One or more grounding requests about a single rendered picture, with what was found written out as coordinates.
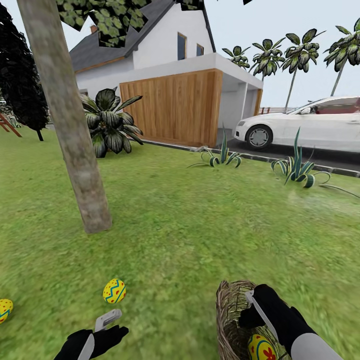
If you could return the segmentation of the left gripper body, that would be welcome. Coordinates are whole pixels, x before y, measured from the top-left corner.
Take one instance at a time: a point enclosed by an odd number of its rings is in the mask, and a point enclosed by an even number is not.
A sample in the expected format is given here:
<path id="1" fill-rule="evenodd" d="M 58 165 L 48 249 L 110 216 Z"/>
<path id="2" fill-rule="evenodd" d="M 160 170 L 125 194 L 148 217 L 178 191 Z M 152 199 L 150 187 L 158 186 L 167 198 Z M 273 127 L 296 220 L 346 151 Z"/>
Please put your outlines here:
<path id="1" fill-rule="evenodd" d="M 112 347 L 118 345 L 121 342 L 120 327 L 116 325 L 108 330 L 97 331 L 102 337 L 102 344 L 99 353 L 95 356 L 98 357 L 106 353 Z"/>

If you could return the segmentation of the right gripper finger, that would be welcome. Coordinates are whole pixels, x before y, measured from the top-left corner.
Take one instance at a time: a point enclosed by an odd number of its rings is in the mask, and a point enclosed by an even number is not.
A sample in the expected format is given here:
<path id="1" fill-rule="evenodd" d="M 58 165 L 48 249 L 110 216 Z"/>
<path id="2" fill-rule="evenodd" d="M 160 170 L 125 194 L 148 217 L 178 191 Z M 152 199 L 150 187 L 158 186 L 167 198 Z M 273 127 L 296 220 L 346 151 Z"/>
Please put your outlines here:
<path id="1" fill-rule="evenodd" d="M 247 329 L 247 326 L 245 325 L 245 323 L 244 323 L 244 320 L 243 320 L 243 318 L 242 318 L 242 316 L 238 316 L 237 317 L 237 320 L 239 320 L 239 328 L 242 330 L 242 329 Z"/>

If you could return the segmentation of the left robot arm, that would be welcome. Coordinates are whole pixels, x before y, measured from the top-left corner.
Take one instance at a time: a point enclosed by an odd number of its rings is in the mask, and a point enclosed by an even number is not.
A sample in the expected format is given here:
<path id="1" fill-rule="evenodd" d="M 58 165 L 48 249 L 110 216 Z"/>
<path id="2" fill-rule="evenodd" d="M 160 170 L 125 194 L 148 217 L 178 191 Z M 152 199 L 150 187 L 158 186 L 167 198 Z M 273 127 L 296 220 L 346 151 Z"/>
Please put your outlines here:
<path id="1" fill-rule="evenodd" d="M 106 353 L 118 345 L 128 333 L 127 327 L 119 325 L 107 329 L 106 325 L 122 316 L 120 309 L 97 318 L 94 333 L 92 329 L 82 329 L 67 337 L 61 351 L 54 360 L 90 360 Z"/>

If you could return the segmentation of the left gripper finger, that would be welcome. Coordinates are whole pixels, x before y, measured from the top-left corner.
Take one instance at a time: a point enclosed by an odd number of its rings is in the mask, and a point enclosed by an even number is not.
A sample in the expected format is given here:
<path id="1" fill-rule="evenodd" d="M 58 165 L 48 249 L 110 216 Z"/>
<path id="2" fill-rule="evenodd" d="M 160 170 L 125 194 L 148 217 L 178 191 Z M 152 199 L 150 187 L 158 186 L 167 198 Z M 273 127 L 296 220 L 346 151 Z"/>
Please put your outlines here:
<path id="1" fill-rule="evenodd" d="M 124 337 L 128 333 L 128 328 L 124 326 L 119 329 L 119 332 L 120 332 L 120 340 L 122 341 L 122 337 Z"/>

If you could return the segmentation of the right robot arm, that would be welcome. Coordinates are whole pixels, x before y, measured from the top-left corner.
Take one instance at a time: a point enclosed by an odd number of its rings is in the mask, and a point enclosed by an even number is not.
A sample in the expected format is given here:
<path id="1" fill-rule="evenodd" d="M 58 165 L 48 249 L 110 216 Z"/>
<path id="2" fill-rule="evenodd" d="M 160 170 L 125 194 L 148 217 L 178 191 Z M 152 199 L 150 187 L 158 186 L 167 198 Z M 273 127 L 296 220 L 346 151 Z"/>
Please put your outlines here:
<path id="1" fill-rule="evenodd" d="M 344 360 L 272 287 L 260 284 L 244 295 L 248 308 L 242 309 L 237 317 L 241 330 L 266 326 L 278 344 L 284 346 L 290 360 Z"/>

